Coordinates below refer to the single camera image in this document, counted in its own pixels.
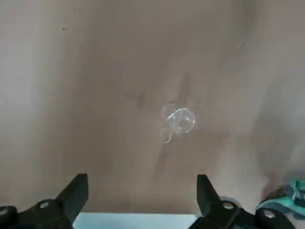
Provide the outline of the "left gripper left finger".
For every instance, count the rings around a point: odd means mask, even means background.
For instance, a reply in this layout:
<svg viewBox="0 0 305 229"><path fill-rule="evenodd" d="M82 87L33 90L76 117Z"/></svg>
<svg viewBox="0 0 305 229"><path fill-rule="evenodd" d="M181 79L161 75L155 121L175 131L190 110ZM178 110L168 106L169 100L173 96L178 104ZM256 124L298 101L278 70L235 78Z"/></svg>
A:
<svg viewBox="0 0 305 229"><path fill-rule="evenodd" d="M56 198L44 199L18 212L15 206L1 206L2 229L72 229L89 198L88 175L77 174Z"/></svg>

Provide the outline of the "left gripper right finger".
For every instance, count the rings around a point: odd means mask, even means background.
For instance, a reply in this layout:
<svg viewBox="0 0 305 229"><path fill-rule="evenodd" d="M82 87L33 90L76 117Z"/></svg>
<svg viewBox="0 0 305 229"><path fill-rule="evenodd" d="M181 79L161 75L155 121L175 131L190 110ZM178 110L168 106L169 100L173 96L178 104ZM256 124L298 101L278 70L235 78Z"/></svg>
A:
<svg viewBox="0 0 305 229"><path fill-rule="evenodd" d="M197 202L201 216L194 229L294 229L292 222L280 211L260 208L255 214L237 204L221 200L207 175L197 176Z"/></svg>

